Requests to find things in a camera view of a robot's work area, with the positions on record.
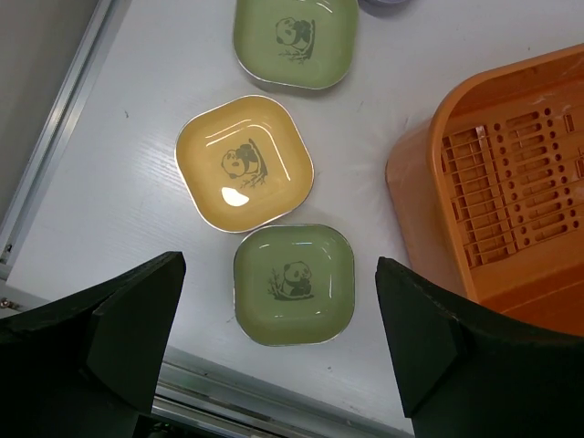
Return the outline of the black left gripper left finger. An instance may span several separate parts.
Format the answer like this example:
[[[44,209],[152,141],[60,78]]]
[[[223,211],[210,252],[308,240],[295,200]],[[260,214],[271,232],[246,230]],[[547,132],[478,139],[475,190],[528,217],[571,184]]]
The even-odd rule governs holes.
[[[186,264],[166,252],[1,321],[4,437],[130,437],[151,412]]]

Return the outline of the yellow panda plate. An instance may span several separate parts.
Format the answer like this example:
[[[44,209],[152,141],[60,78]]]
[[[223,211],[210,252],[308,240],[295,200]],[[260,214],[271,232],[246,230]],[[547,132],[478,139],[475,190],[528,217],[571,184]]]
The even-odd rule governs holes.
[[[313,187],[313,161],[279,102],[250,95],[189,120],[175,160],[193,204],[212,228],[247,233],[298,208]]]

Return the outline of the green panda plate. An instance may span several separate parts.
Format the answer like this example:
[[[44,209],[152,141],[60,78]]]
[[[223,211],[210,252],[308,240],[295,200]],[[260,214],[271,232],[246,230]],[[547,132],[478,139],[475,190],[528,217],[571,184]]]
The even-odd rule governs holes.
[[[260,345],[321,344],[353,317],[355,257],[330,226],[259,228],[238,246],[233,269],[235,318]]]
[[[251,77],[266,83],[331,88],[349,72],[359,12],[353,0],[238,1],[233,32],[236,58]]]

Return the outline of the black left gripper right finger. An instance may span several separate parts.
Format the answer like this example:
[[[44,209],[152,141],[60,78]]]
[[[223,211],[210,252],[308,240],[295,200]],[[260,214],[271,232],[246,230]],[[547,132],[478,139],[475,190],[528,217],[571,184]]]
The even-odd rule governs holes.
[[[418,437],[580,437],[583,340],[508,318],[382,257],[375,283]]]

